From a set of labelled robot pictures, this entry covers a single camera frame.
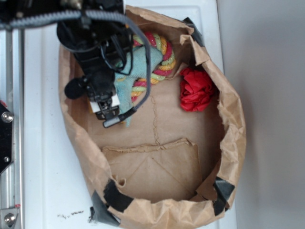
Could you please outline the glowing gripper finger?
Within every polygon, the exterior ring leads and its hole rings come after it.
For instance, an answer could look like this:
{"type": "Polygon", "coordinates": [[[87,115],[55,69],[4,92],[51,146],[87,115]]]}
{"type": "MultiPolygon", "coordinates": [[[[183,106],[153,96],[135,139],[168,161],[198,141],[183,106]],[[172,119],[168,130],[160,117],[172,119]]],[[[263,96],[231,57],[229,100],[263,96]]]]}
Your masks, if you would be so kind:
{"type": "Polygon", "coordinates": [[[97,102],[94,102],[94,103],[95,103],[95,106],[94,106],[94,113],[100,112],[100,107],[99,107],[98,103],[97,103],[97,102]]]}
{"type": "Polygon", "coordinates": [[[111,114],[119,114],[120,100],[117,94],[111,97],[111,114]]]}

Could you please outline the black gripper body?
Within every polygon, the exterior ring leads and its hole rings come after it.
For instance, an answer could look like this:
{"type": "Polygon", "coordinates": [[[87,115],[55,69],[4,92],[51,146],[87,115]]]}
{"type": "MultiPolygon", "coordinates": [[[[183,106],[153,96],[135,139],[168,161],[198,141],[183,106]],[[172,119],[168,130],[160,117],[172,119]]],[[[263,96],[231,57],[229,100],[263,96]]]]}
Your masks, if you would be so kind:
{"type": "Polygon", "coordinates": [[[101,50],[95,48],[82,56],[82,70],[88,80],[87,94],[91,102],[110,103],[115,94],[114,71],[102,58],[101,50]]]}

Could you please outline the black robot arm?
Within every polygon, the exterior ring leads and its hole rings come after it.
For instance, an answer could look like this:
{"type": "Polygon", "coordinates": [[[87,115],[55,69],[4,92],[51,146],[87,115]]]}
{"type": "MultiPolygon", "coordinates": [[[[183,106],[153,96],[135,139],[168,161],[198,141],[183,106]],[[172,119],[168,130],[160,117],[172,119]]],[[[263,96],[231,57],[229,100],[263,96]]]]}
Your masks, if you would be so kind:
{"type": "Polygon", "coordinates": [[[89,12],[124,14],[121,0],[3,0],[0,27],[3,30],[57,25],[57,37],[70,51],[83,76],[70,80],[64,93],[75,100],[87,95],[97,105],[99,119],[119,114],[115,74],[132,60],[132,33],[124,22],[94,19],[89,12]]]}

